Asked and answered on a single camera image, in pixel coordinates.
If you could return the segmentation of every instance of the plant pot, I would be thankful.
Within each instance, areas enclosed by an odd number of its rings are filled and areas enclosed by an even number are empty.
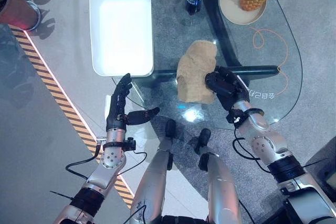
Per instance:
[[[7,23],[22,30],[29,30],[37,25],[38,13],[24,0],[7,0],[0,10],[0,23]]]

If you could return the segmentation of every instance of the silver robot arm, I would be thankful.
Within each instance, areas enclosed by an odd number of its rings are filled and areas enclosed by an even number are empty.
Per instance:
[[[336,218],[336,208],[313,177],[288,150],[286,139],[274,131],[261,109],[253,108],[244,82],[224,67],[216,67],[205,82],[217,93],[223,108],[243,137],[250,140],[254,153],[277,181],[287,214],[295,224],[318,224]]]
[[[100,163],[54,224],[93,224],[94,216],[126,163],[124,152],[135,150],[135,140],[132,137],[125,140],[126,126],[146,123],[160,111],[159,108],[154,108],[125,115],[126,96],[131,88],[131,77],[128,73],[119,81],[111,97],[106,120],[107,136],[97,139],[99,145],[104,141]]]
[[[235,103],[234,109],[245,112],[252,107],[245,100]],[[261,114],[250,114],[238,130],[250,140],[253,152],[269,168],[280,191],[289,196],[284,203],[293,223],[318,223],[318,220],[336,218],[334,204],[288,150],[286,139]]]

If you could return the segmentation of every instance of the orange cable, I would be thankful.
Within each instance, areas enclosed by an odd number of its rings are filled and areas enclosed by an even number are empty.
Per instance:
[[[279,95],[279,94],[283,93],[283,92],[287,89],[287,87],[288,87],[288,83],[289,83],[289,79],[288,79],[287,75],[286,75],[284,72],[282,72],[282,71],[280,70],[280,67],[283,66],[283,65],[286,63],[286,61],[287,61],[287,59],[288,59],[288,57],[289,57],[288,45],[287,45],[286,41],[285,41],[279,34],[277,34],[275,31],[272,31],[272,30],[269,30],[269,29],[264,29],[264,28],[263,28],[263,29],[256,29],[256,28],[251,27],[251,26],[250,26],[249,28],[251,28],[251,29],[253,29],[254,31],[256,31],[256,32],[254,33],[254,35],[253,35],[253,46],[254,46],[254,48],[256,48],[256,49],[261,49],[261,48],[264,46],[264,43],[265,43],[265,40],[264,40],[263,35],[261,34],[261,31],[268,31],[268,32],[270,32],[270,33],[275,34],[275,35],[278,36],[278,38],[279,38],[280,40],[282,40],[282,42],[285,44],[285,47],[286,47],[286,57],[285,57],[284,61],[283,61],[281,64],[278,65],[278,71],[279,71],[279,72],[286,78],[286,86],[285,86],[285,88],[284,88],[283,90],[281,90],[280,92],[278,92],[278,93],[276,94],[276,95]],[[257,34],[259,34],[259,36],[260,36],[260,38],[261,38],[261,40],[262,40],[261,46],[259,46],[259,47],[257,47],[257,46],[256,46],[256,43],[255,43],[255,38],[256,38],[256,35],[257,35]]]

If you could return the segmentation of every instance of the yellow and black stripe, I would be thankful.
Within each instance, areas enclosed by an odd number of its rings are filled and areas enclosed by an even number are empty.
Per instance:
[[[87,129],[80,116],[77,114],[76,110],[72,107],[71,103],[68,101],[67,96],[63,93],[59,84],[50,74],[48,68],[45,66],[44,62],[41,60],[39,54],[36,52],[35,48],[30,43],[26,34],[14,27],[9,26],[12,30],[13,35],[16,40],[21,45],[23,51],[25,52],[27,58],[33,64],[37,74],[41,77],[42,81],[46,85],[47,89],[50,91],[51,95],[55,98],[55,101],[59,107],[64,112],[65,116],[68,118],[69,122],[72,124],[73,128],[76,130],[82,141],[85,143],[89,151],[94,155],[96,150],[96,141],[94,136],[91,135],[90,131]],[[124,182],[122,176],[118,176],[117,181],[114,185],[120,197],[126,203],[128,208],[131,208],[133,202],[133,194],[130,192],[128,186]]]

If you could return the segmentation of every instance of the white tray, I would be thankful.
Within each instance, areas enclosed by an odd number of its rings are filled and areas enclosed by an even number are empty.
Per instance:
[[[90,0],[93,69],[149,76],[154,67],[151,0]]]

